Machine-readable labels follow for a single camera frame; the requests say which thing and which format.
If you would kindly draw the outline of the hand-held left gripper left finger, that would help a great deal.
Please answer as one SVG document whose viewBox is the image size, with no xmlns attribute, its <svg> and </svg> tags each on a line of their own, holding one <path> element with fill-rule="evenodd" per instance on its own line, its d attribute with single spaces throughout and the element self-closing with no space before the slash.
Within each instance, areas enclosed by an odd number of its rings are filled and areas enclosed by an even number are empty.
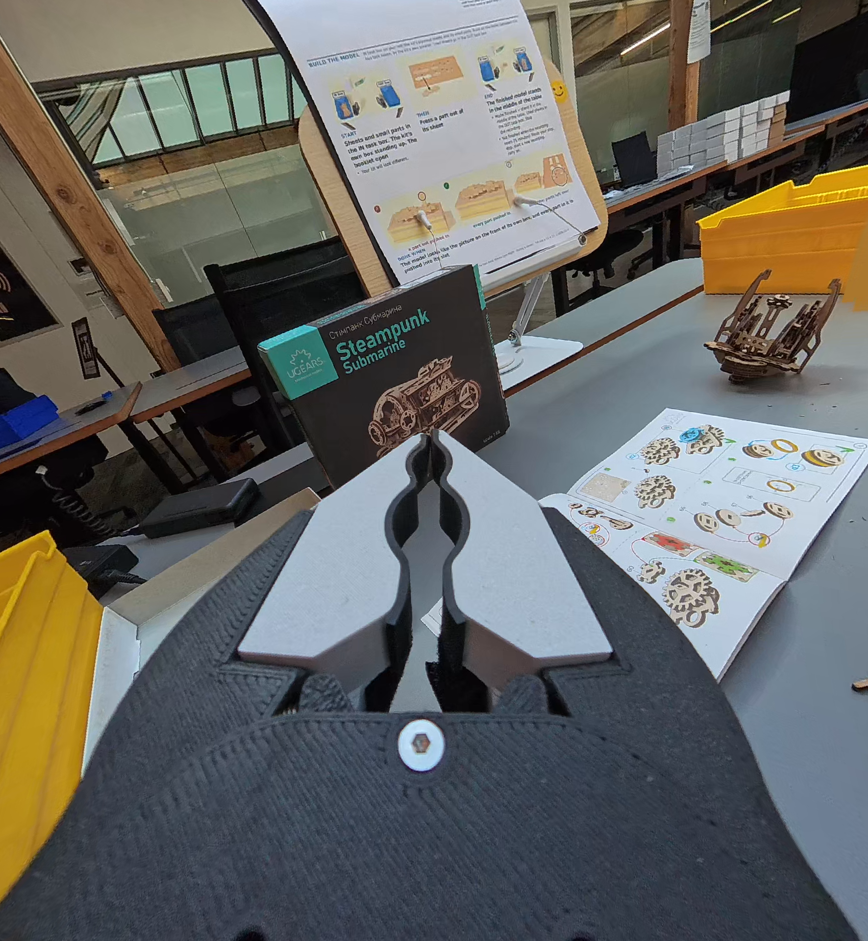
<svg viewBox="0 0 868 941">
<path fill-rule="evenodd" d="M 418 527 L 430 439 L 417 434 L 335 490 L 302 535 L 237 652 L 244 661 L 334 675 L 387 712 L 412 644 L 403 546 Z"/>
</svg>

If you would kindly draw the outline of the adjoining brown-edged desk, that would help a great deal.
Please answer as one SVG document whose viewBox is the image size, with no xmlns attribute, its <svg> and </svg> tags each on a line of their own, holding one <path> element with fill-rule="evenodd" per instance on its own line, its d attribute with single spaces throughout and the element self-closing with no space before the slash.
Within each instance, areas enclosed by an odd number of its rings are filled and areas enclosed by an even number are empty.
<svg viewBox="0 0 868 941">
<path fill-rule="evenodd" d="M 663 265 L 604 296 L 588 301 L 571 312 L 527 332 L 534 338 L 581 342 L 583 349 L 563 363 L 513 388 L 519 392 L 593 351 L 654 320 L 704 289 L 702 260 L 690 258 Z"/>
</svg>

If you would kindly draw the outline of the neighbouring desk with bins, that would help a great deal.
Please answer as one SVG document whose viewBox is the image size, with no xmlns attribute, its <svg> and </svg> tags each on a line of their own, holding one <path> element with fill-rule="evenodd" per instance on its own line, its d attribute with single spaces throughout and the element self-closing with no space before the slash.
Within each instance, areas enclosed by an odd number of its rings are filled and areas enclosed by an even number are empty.
<svg viewBox="0 0 868 941">
<path fill-rule="evenodd" d="M 84 415 L 77 414 L 81 406 L 66 409 L 37 434 L 0 449 L 0 475 L 120 425 L 129 418 L 142 386 L 141 382 L 135 382 L 115 390 L 104 406 Z"/>
</svg>

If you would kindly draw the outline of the grey desk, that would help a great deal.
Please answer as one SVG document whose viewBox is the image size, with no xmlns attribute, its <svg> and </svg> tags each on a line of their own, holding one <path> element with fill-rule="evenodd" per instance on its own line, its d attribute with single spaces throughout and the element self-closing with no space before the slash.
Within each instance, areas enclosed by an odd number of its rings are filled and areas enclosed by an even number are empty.
<svg viewBox="0 0 868 941">
<path fill-rule="evenodd" d="M 731 385 L 698 294 L 509 400 L 482 452 L 535 498 L 566 491 L 664 407 L 868 439 L 868 312 L 840 304 L 799 377 Z M 722 679 L 786 824 L 868 939 L 868 467 Z"/>
</svg>

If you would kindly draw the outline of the black power adapter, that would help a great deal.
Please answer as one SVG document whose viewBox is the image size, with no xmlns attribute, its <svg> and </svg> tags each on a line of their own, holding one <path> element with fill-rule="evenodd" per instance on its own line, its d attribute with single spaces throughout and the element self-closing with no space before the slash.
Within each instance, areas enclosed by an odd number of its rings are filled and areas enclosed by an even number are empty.
<svg viewBox="0 0 868 941">
<path fill-rule="evenodd" d="M 256 482 L 241 479 L 169 496 L 144 517 L 138 525 L 138 532 L 149 538 L 159 538 L 237 523 L 259 495 Z"/>
</svg>

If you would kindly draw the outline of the small black device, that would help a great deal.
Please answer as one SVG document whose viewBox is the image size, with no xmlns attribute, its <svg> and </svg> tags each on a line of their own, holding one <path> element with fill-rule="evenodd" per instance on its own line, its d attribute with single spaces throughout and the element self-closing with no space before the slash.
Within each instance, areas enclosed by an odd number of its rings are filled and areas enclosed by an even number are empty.
<svg viewBox="0 0 868 941">
<path fill-rule="evenodd" d="M 117 584 L 146 582 L 133 573 L 138 558 L 127 545 L 64 547 L 62 553 L 68 564 L 87 582 L 90 594 L 97 599 Z"/>
</svg>

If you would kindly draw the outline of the dark puzzle kit box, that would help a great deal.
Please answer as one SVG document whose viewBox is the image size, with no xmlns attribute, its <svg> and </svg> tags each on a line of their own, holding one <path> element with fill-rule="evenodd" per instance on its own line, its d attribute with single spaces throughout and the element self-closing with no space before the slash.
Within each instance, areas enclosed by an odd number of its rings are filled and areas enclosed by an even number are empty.
<svg viewBox="0 0 868 941">
<path fill-rule="evenodd" d="M 509 429 L 477 265 L 450 266 L 259 344 L 339 488 L 417 433 L 477 452 Z"/>
</svg>

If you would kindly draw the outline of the black mesh chair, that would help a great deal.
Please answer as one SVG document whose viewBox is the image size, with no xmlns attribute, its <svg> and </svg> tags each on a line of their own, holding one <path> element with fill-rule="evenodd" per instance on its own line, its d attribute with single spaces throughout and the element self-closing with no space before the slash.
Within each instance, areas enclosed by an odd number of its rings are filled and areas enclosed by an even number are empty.
<svg viewBox="0 0 868 941">
<path fill-rule="evenodd" d="M 153 312 L 181 365 L 239 347 L 259 394 L 263 442 L 282 453 L 304 441 L 258 345 L 368 297 L 339 237 L 231 265 L 206 265 L 211 295 Z"/>
</svg>

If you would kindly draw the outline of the nested yellow storage bins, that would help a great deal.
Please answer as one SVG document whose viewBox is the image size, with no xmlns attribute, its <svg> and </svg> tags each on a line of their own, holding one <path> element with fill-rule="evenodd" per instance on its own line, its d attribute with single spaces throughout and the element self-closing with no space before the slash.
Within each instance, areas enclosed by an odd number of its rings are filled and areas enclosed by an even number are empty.
<svg viewBox="0 0 868 941">
<path fill-rule="evenodd" d="M 868 220 L 868 165 L 783 182 L 698 221 L 704 290 L 742 295 L 759 273 L 768 293 L 825 295 L 846 280 Z"/>
<path fill-rule="evenodd" d="M 101 615 L 49 533 L 0 553 L 0 900 L 80 781 Z"/>
</svg>

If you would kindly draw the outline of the black white marker tag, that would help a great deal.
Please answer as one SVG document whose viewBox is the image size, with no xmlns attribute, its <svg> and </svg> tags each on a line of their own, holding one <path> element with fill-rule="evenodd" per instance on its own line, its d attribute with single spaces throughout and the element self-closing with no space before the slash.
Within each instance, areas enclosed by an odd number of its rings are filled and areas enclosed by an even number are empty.
<svg viewBox="0 0 868 941">
<path fill-rule="evenodd" d="M 71 323 L 71 328 L 84 379 L 100 378 L 98 350 L 94 344 L 87 317 Z"/>
</svg>

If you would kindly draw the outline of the partly built wooden model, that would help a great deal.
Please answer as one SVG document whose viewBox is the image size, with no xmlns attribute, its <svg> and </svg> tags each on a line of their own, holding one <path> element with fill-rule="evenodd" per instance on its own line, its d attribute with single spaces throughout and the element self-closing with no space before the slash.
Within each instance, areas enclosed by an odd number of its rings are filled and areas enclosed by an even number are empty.
<svg viewBox="0 0 868 941">
<path fill-rule="evenodd" d="M 758 288 L 771 275 L 768 268 L 757 275 L 735 310 L 719 326 L 713 341 L 705 343 L 732 383 L 773 376 L 779 372 L 798 374 L 821 342 L 821 332 L 836 307 L 841 280 L 829 283 L 825 301 L 804 305 L 776 336 L 771 336 L 778 315 L 792 304 L 784 294 L 770 294 L 762 311 Z"/>
</svg>

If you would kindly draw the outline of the wooden document stand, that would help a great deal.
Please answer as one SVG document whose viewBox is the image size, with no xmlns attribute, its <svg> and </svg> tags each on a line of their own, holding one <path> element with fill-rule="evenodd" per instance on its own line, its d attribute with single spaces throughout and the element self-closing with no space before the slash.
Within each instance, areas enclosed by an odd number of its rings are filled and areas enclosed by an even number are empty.
<svg viewBox="0 0 868 941">
<path fill-rule="evenodd" d="M 517 287 L 527 279 L 552 271 L 566 262 L 574 262 L 594 251 L 607 232 L 607 206 L 596 178 L 589 152 L 581 135 L 574 107 L 569 99 L 558 104 L 565 129 L 570 154 L 584 187 L 599 218 L 596 229 L 586 235 L 587 244 L 573 249 L 556 248 L 539 252 L 524 262 L 504 267 L 488 274 L 484 280 L 486 297 Z M 360 282 L 370 297 L 394 288 L 395 276 L 386 267 L 386 262 L 371 233 L 358 213 L 347 187 L 334 161 L 333 152 L 326 145 L 318 121 L 310 107 L 304 109 L 298 125 L 299 147 L 313 181 L 322 197 L 327 213 L 342 239 L 351 258 Z"/>
</svg>

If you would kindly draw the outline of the printed instruction sheet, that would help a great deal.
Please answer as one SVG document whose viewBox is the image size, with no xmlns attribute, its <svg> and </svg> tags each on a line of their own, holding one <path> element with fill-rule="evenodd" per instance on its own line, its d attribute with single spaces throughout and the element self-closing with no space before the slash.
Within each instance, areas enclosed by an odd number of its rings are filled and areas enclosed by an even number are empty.
<svg viewBox="0 0 868 941">
<path fill-rule="evenodd" d="M 599 218 L 521 2 L 258 2 L 398 284 L 581 248 Z"/>
</svg>

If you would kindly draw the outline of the stack of white boxes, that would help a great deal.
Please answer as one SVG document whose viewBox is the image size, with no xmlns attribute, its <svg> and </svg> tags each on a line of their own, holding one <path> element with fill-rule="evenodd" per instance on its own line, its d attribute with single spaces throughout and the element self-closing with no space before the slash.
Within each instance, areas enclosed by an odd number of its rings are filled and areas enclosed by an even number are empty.
<svg viewBox="0 0 868 941">
<path fill-rule="evenodd" d="M 785 135 L 790 96 L 788 90 L 779 92 L 660 135 L 656 154 L 659 177 L 687 167 L 734 162 L 779 145 Z"/>
</svg>

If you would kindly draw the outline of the black monitor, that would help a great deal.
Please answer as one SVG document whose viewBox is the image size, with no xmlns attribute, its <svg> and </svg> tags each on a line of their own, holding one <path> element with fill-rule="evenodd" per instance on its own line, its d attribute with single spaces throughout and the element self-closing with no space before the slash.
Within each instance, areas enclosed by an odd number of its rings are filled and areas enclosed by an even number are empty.
<svg viewBox="0 0 868 941">
<path fill-rule="evenodd" d="M 866 95 L 857 76 L 868 71 L 868 12 L 796 46 L 787 121 L 795 123 Z"/>
</svg>

